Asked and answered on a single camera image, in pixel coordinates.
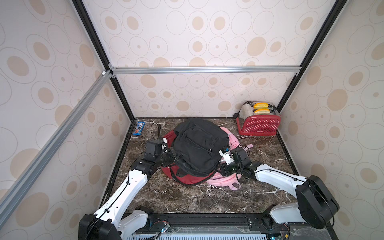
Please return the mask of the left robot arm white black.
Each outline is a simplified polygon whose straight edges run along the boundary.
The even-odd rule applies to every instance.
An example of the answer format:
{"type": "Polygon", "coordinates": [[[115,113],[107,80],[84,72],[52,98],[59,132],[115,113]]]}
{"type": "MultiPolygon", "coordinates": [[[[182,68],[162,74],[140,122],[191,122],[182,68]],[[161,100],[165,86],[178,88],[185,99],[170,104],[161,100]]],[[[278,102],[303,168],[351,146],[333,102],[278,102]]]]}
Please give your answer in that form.
{"type": "Polygon", "coordinates": [[[127,208],[156,171],[173,163],[175,158],[167,139],[159,137],[146,143],[144,153],[130,167],[127,177],[112,197],[94,214],[79,222],[79,240],[127,240],[137,230],[151,225],[152,211],[147,208],[123,217],[127,208]]]}

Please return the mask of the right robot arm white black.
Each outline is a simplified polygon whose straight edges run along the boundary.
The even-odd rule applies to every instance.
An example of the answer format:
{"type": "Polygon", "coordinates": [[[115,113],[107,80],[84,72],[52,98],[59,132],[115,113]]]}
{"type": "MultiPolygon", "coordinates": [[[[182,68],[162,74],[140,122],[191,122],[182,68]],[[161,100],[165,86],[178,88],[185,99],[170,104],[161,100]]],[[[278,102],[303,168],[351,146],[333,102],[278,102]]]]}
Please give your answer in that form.
{"type": "Polygon", "coordinates": [[[219,153],[222,156],[220,171],[224,175],[240,174],[246,179],[272,185],[297,199],[295,203],[267,209],[262,217],[265,228],[287,223],[307,223],[316,229],[333,226],[340,206],[319,177],[297,176],[253,162],[241,147],[219,153]]]}

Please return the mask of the black backpack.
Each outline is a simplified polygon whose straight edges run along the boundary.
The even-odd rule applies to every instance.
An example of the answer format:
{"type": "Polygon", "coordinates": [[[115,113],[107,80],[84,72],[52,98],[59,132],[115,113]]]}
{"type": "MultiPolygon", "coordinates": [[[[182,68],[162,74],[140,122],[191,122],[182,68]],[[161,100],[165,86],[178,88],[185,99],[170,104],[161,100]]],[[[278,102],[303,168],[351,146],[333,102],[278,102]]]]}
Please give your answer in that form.
{"type": "Polygon", "coordinates": [[[229,135],[211,121],[193,118],[174,128],[175,164],[188,175],[205,178],[219,166],[221,150],[229,146],[229,135]]]}

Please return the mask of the red backpack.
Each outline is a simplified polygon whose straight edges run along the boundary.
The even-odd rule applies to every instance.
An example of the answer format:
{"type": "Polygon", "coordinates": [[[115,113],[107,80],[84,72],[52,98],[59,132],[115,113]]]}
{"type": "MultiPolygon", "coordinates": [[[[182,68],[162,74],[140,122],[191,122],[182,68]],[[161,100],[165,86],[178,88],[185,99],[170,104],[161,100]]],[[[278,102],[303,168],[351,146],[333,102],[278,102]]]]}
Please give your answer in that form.
{"type": "MultiPolygon", "coordinates": [[[[166,135],[164,135],[164,137],[168,141],[168,146],[172,147],[172,143],[173,143],[174,139],[176,138],[174,131],[172,130],[172,131],[168,132],[166,135]]],[[[163,168],[163,172],[168,177],[173,179],[175,182],[177,182],[181,185],[184,185],[184,186],[188,186],[188,187],[203,183],[203,182],[207,181],[208,179],[210,179],[212,177],[212,175],[214,174],[214,172],[213,172],[208,177],[205,177],[205,178],[194,177],[194,176],[188,175],[183,170],[181,170],[178,166],[176,166],[175,162],[172,165],[170,165],[166,168],[163,168]]]]}

